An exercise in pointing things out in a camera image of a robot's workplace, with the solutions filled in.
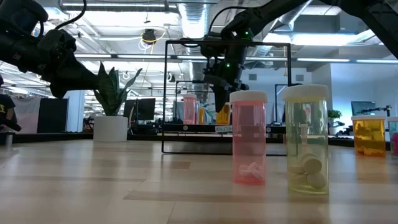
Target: potted plant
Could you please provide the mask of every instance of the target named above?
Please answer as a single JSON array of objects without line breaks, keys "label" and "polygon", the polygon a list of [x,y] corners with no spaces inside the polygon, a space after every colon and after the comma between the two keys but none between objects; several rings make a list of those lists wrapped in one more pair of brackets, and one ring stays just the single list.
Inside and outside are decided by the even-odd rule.
[{"label": "potted plant", "polygon": [[94,90],[95,98],[101,103],[105,116],[94,119],[94,141],[98,142],[123,142],[127,140],[128,119],[118,116],[121,105],[127,100],[129,88],[139,76],[139,69],[124,88],[119,87],[119,71],[114,68],[106,73],[101,63],[98,71],[98,90]]},{"label": "potted plant", "polygon": [[328,119],[330,123],[329,134],[335,135],[338,131],[338,127],[334,127],[335,119],[341,118],[341,112],[338,110],[328,110]]}]

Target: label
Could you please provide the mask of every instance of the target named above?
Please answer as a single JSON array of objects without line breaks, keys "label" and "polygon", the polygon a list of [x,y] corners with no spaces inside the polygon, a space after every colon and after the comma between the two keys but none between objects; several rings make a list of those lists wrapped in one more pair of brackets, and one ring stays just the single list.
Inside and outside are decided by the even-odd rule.
[{"label": "label", "polygon": [[228,126],[216,126],[217,133],[231,133],[232,132],[232,125]]}]

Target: person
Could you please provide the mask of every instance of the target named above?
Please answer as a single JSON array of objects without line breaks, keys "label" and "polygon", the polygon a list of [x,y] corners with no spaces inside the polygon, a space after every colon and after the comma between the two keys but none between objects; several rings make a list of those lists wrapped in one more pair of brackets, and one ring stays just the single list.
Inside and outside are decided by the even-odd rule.
[{"label": "person", "polygon": [[[0,87],[4,84],[4,80],[2,79],[2,76],[0,75]],[[14,112],[15,104],[12,101],[10,96],[0,94],[0,116],[3,118],[6,118],[10,121],[13,121],[14,123],[17,123],[17,118],[15,116]],[[1,130],[8,130],[8,127],[1,124],[0,125]]]}]

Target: table surface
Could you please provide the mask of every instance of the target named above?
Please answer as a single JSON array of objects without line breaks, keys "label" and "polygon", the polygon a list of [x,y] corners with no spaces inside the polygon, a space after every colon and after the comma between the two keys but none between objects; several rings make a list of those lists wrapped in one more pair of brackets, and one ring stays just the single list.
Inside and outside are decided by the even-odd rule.
[{"label": "table surface", "polygon": [[0,151],[1,223],[398,223],[398,161],[330,146],[330,194],[232,183],[231,156],[162,154],[159,142],[60,141]]}]

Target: white planter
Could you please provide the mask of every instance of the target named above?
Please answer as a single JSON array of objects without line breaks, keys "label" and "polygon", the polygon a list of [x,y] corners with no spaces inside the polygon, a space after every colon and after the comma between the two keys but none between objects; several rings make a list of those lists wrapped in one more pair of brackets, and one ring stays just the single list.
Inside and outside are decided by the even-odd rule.
[{"label": "white planter", "polygon": [[94,118],[94,141],[127,141],[128,119],[122,116],[98,116]]},{"label": "white planter", "polygon": [[337,128],[329,128],[329,134],[330,135],[335,135],[335,134],[337,134],[337,132],[339,130],[340,130],[339,127],[337,127]]}]

